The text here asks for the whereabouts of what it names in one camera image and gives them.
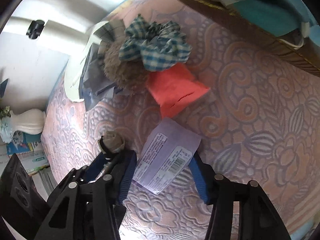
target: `brown plush toy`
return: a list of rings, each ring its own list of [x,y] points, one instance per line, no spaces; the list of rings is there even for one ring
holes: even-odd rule
[[[104,56],[104,72],[108,79],[115,82],[119,88],[134,94],[142,91],[148,78],[148,71],[141,60],[120,61],[119,49],[124,44],[125,37],[108,44]]]

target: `red paper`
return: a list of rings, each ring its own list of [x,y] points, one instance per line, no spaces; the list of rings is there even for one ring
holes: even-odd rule
[[[174,117],[208,92],[209,87],[195,79],[182,63],[161,72],[150,72],[147,88],[160,105],[162,118]]]

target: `blue gripper pad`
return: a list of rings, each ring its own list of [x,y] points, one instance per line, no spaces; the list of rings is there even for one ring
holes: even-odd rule
[[[99,175],[100,171],[103,169],[103,165],[107,163],[107,160],[102,152],[93,160],[90,166],[87,168],[83,179],[86,183],[95,180]]]
[[[120,182],[119,196],[118,196],[118,202],[120,204],[127,198],[129,188],[132,182],[134,170],[136,169],[136,166],[137,166],[137,154],[135,153],[135,151],[130,151],[130,152],[131,154],[126,154],[125,156],[126,160],[124,161],[124,162],[128,162],[129,164]]]
[[[209,201],[207,185],[205,183],[204,177],[201,174],[197,161],[194,157],[191,159],[189,163],[189,168],[191,170],[193,180],[195,181],[198,194],[200,198],[203,200],[203,202],[207,204]]]

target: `patterned bedspread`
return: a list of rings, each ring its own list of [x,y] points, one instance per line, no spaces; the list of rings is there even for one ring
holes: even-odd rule
[[[320,79],[177,0],[133,0],[109,18],[123,18],[128,26],[138,13],[150,22],[182,26],[193,46],[188,67],[212,89],[175,118],[202,136],[201,158],[233,181],[257,180],[293,233],[320,209]],[[73,167],[90,164],[105,130],[123,134],[139,154],[159,122],[159,107],[147,91],[104,100],[86,113],[84,103],[67,99],[62,77],[47,108],[42,142],[60,181]],[[188,169],[159,195],[132,185],[124,204],[125,239],[203,239],[211,213]],[[233,238],[238,213],[235,205]]]

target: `blue checkered fabric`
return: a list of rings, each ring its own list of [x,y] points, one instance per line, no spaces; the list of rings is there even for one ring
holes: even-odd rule
[[[176,22],[148,23],[139,14],[125,29],[129,37],[119,50],[119,59],[142,59],[145,69],[162,71],[178,62],[186,63],[192,47]]]

